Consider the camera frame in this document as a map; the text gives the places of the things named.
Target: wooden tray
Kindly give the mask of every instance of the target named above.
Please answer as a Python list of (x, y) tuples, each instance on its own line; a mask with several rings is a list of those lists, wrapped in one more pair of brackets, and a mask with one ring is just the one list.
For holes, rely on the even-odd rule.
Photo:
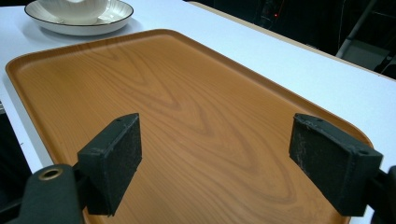
[(32, 53), (7, 73), (55, 163), (75, 164), (111, 120), (140, 113), (142, 163), (116, 215), (89, 223), (348, 222), (289, 158), (292, 118), (318, 116), (370, 144), (365, 135), (186, 36)]

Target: white bowl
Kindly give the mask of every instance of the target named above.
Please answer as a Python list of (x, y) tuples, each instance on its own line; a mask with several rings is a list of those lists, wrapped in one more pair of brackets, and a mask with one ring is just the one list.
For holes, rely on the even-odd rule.
[(125, 26), (134, 9), (119, 0), (110, 0), (106, 11), (92, 25), (67, 24), (64, 20), (53, 16), (37, 1), (25, 7), (25, 12), (39, 26), (64, 35), (103, 35), (119, 30)]
[(37, 0), (50, 14), (65, 23), (92, 25), (102, 15), (109, 0)]

